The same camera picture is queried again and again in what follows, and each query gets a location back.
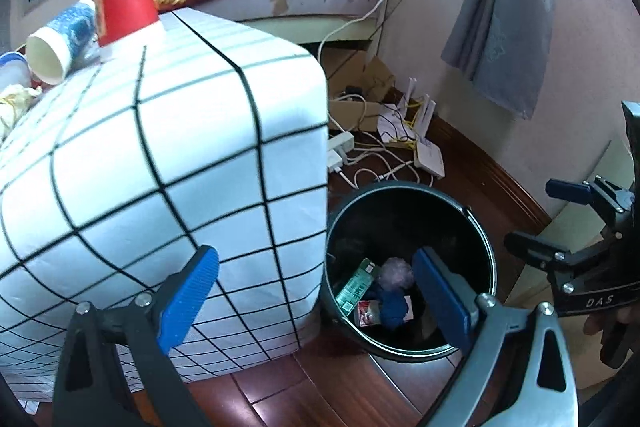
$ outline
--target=checkered tablecloth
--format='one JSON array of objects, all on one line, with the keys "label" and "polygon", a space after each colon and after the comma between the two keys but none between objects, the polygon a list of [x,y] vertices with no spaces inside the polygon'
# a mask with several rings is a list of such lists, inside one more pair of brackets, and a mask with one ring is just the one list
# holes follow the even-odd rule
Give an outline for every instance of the checkered tablecloth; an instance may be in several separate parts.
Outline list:
[{"label": "checkered tablecloth", "polygon": [[73,74],[0,149],[0,371],[21,399],[51,399],[78,302],[122,305],[202,244],[218,250],[220,276],[170,353],[184,381],[318,332],[324,73],[302,48],[237,23],[191,9],[161,19],[162,48]]}]

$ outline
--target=human hand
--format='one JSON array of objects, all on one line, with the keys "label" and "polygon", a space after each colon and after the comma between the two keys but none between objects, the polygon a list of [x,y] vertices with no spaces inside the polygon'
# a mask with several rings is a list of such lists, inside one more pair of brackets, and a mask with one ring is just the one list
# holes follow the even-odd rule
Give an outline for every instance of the human hand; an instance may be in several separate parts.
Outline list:
[{"label": "human hand", "polygon": [[[614,312],[601,312],[589,315],[582,327],[584,334],[595,335],[599,331],[602,331],[607,323],[607,319],[612,313]],[[616,310],[615,316],[619,323],[640,325],[640,303]]]}]

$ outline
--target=crumpled plastic bag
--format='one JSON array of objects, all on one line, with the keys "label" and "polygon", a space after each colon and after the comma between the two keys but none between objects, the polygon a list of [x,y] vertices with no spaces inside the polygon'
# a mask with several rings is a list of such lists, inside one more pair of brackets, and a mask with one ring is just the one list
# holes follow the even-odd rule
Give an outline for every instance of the crumpled plastic bag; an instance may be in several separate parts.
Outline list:
[{"label": "crumpled plastic bag", "polygon": [[0,93],[0,143],[4,142],[21,117],[31,107],[31,102],[40,96],[42,88],[31,89],[20,84],[7,86]]},{"label": "crumpled plastic bag", "polygon": [[399,257],[390,257],[380,267],[380,273],[376,279],[383,290],[388,292],[402,289],[406,290],[414,285],[414,272],[411,265]]}]

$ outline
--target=black trash can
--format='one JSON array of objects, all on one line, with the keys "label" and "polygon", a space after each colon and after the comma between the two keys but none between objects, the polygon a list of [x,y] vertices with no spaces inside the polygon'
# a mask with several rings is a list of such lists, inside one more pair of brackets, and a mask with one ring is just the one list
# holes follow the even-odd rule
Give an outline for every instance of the black trash can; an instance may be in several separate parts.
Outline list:
[{"label": "black trash can", "polygon": [[418,319],[426,305],[415,285],[409,295],[416,318],[395,331],[382,326],[358,328],[353,312],[344,315],[335,301],[364,258],[379,266],[390,257],[411,264],[415,251],[424,246],[433,247],[476,292],[495,295],[495,256],[484,230],[468,208],[434,188],[404,182],[374,184],[346,198],[329,218],[322,305],[344,334],[374,355],[427,362],[456,350],[439,329],[427,338],[420,334]]}]

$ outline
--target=metal bolt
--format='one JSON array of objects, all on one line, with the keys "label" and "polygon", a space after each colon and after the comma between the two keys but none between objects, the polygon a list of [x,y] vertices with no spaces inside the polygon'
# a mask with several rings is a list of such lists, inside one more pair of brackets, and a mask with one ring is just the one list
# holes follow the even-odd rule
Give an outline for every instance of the metal bolt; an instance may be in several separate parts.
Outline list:
[{"label": "metal bolt", "polygon": [[549,302],[540,302],[540,304],[538,304],[538,310],[543,315],[553,315],[554,314],[554,307]]},{"label": "metal bolt", "polygon": [[136,298],[134,299],[134,302],[136,303],[136,306],[140,306],[141,308],[146,308],[147,306],[149,306],[149,304],[151,304],[151,301],[153,300],[153,296],[151,295],[151,293],[141,293],[140,295],[137,295]]},{"label": "metal bolt", "polygon": [[76,313],[78,315],[84,315],[85,313],[88,313],[90,309],[91,302],[83,301],[76,306]]},{"label": "metal bolt", "polygon": [[495,297],[489,293],[481,293],[478,300],[488,308],[493,308],[497,303]]}]

